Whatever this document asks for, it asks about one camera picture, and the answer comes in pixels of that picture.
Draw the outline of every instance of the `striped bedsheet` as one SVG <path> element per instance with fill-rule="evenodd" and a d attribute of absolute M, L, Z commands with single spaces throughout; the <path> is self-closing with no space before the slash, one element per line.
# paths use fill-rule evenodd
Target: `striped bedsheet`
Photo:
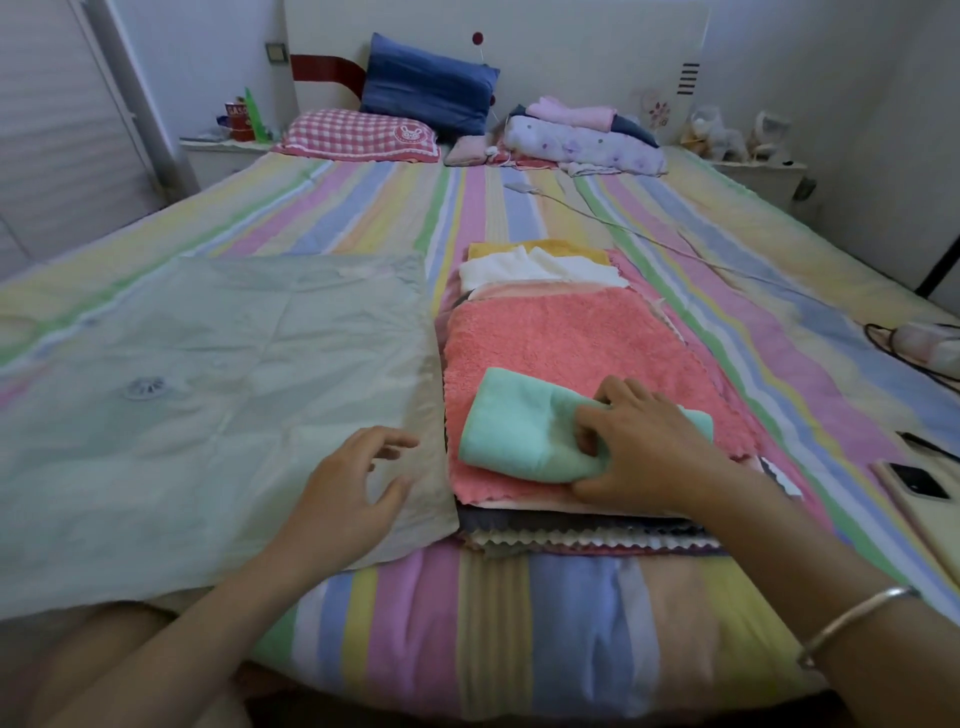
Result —
<path fill-rule="evenodd" d="M 711 349 L 813 486 L 814 505 L 834 530 L 960 621 L 957 592 L 866 469 L 897 458 L 894 429 L 926 429 L 960 449 L 948 431 L 960 416 L 954 401 L 892 368 L 839 311 L 765 284 L 725 281 L 702 264 L 503 187 L 519 181 L 683 249 L 687 242 L 672 232 L 680 223 L 702 255 L 783 279 L 695 212 L 669 177 L 573 181 L 551 170 L 267 155 L 202 195 L 0 286 L 0 412 L 5 400 L 42 381 L 49 347 L 99 308 L 122 305 L 126 291 L 173 255 L 418 251 L 442 319 L 471 242 L 561 237 L 616 247 Z M 823 687 L 795 665 L 797 649 L 729 558 L 487 561 L 440 543 L 318 585 L 253 657 L 376 706 L 482 719 L 769 705 Z"/>

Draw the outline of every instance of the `blue pillow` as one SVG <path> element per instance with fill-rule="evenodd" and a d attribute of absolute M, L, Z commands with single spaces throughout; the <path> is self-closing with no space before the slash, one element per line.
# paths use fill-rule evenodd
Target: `blue pillow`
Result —
<path fill-rule="evenodd" d="M 435 56 L 374 33 L 360 110 L 417 119 L 442 133 L 481 135 L 499 75 L 498 68 Z"/>
<path fill-rule="evenodd" d="M 625 116 L 617 114 L 613 118 L 613 123 L 610 126 L 611 132 L 624 133 L 627 136 L 632 136 L 634 139 L 639 139 L 642 142 L 646 142 L 654 149 L 658 149 L 660 145 L 657 143 L 657 140 L 654 138 L 652 132 L 648 132 L 646 129 L 641 127 L 639 124 L 631 121 Z"/>

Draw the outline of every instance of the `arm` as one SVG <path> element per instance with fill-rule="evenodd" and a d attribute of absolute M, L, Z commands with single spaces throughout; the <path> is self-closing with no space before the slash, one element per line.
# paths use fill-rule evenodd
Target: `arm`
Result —
<path fill-rule="evenodd" d="M 48 726 L 192 724 L 254 643 L 308 590 L 356 561 L 390 530 L 412 485 L 397 478 L 366 500 L 374 457 L 418 443 L 387 427 L 359 430 L 311 475 L 288 522 L 264 551 L 117 668 Z"/>
<path fill-rule="evenodd" d="M 611 410 L 577 412 L 581 447 L 612 453 L 582 500 L 634 513 L 684 513 L 719 539 L 801 643 L 894 581 L 825 533 L 769 479 L 736 465 L 676 405 L 608 377 Z M 888 602 L 814 655 L 865 726 L 960 725 L 960 628 L 919 599 Z"/>

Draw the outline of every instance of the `red stripe on headboard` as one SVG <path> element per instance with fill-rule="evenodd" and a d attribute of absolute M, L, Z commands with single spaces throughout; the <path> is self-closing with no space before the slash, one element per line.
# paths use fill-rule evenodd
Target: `red stripe on headboard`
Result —
<path fill-rule="evenodd" d="M 294 81 L 327 81 L 344 85 L 359 99 L 363 96 L 363 84 L 367 71 L 339 56 L 307 56 L 295 53 L 290 56 L 290 70 Z"/>

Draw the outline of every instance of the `black pole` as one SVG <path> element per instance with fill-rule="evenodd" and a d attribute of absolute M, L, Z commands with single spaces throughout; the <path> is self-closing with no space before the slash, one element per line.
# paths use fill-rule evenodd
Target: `black pole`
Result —
<path fill-rule="evenodd" d="M 947 277 L 947 273 L 957 264 L 957 261 L 960 261 L 960 237 L 953 242 L 950 249 L 944 253 L 944 256 L 933 266 L 933 270 L 930 271 L 929 275 L 924 279 L 924 282 L 917 287 L 915 293 L 918 296 L 928 298 L 934 289 L 940 285 L 940 282 Z"/>

